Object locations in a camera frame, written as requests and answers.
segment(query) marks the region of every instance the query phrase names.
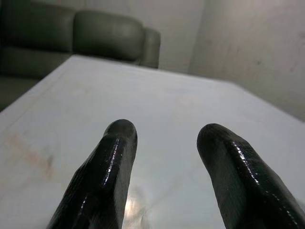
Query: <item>marble tabletop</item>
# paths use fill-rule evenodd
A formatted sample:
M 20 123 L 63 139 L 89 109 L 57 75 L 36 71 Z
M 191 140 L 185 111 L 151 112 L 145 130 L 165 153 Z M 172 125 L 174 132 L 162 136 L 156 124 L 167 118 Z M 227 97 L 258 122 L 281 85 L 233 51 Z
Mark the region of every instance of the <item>marble tabletop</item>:
M 0 228 L 42 229 L 117 119 L 138 132 L 123 227 L 224 229 L 196 149 L 219 123 L 305 202 L 305 125 L 229 82 L 72 56 L 0 113 Z

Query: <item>sofa cushion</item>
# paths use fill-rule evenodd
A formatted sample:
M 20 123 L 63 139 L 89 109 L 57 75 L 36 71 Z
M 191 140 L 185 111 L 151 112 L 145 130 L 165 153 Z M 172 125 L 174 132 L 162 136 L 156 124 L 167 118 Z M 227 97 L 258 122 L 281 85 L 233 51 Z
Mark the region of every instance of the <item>sofa cushion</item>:
M 24 2 L 30 1 L 4 1 L 1 20 L 3 43 L 71 52 L 75 11 L 64 7 Z
M 135 61 L 141 56 L 143 42 L 143 27 L 137 20 L 90 10 L 75 15 L 76 53 Z
M 42 79 L 69 57 L 69 54 L 62 52 L 3 47 L 0 53 L 0 73 Z
M 32 88 L 39 80 L 0 75 L 0 111 Z

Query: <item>wall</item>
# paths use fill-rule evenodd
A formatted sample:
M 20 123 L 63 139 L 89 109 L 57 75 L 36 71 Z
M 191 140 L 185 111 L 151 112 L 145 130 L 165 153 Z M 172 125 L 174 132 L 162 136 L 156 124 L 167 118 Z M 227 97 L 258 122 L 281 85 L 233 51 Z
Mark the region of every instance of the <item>wall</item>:
M 189 73 L 237 82 L 305 120 L 305 1 L 207 0 Z
M 160 68 L 186 73 L 203 12 L 203 0 L 38 0 L 77 9 L 104 10 L 139 19 L 161 33 Z

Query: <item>white table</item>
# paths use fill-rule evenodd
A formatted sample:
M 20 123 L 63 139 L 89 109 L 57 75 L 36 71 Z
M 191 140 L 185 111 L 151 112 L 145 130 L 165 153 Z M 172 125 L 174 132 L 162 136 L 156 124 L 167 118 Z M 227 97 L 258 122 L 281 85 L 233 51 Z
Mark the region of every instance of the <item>white table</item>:
M 232 83 L 73 56 L 0 113 L 0 228 L 45 228 L 120 118 L 138 131 L 129 194 L 151 229 L 224 228 L 196 149 L 208 123 L 247 139 L 305 202 L 304 123 Z

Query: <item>sofa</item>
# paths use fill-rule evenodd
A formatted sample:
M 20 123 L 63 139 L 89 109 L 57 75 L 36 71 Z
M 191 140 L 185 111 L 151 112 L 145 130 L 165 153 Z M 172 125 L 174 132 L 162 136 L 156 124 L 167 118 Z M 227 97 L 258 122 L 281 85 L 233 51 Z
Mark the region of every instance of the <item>sofa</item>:
M 132 18 L 2 0 L 0 111 L 73 54 L 158 68 L 160 34 Z

